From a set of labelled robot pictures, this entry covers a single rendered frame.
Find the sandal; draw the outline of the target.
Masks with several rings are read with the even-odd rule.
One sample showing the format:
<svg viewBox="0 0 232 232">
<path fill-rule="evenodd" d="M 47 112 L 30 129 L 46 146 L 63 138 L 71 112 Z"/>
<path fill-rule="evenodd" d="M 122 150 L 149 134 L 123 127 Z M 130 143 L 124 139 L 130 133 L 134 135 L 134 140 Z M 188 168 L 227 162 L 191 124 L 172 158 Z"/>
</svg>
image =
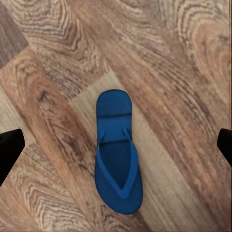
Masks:
<svg viewBox="0 0 232 232">
<path fill-rule="evenodd" d="M 127 92 L 111 89 L 97 99 L 95 184 L 114 211 L 131 215 L 143 201 L 138 152 L 132 142 L 132 103 Z"/>
</svg>

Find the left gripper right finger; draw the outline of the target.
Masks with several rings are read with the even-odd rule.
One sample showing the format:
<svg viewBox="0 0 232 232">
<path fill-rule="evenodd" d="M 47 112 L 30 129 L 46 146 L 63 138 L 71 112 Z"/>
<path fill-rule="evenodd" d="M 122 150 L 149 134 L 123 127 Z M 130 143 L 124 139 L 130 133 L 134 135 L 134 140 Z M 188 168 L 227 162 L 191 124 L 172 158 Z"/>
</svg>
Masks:
<svg viewBox="0 0 232 232">
<path fill-rule="evenodd" d="M 232 167 L 232 130 L 222 128 L 217 139 L 217 146 Z"/>
</svg>

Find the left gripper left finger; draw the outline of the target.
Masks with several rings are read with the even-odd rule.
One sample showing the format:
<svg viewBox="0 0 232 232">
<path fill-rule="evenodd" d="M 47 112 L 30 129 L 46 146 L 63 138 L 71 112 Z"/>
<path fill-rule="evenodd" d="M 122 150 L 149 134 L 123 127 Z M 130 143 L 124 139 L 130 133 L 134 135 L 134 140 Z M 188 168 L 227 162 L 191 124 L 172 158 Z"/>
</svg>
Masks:
<svg viewBox="0 0 232 232">
<path fill-rule="evenodd" d="M 0 134 L 0 186 L 25 147 L 21 129 Z"/>
</svg>

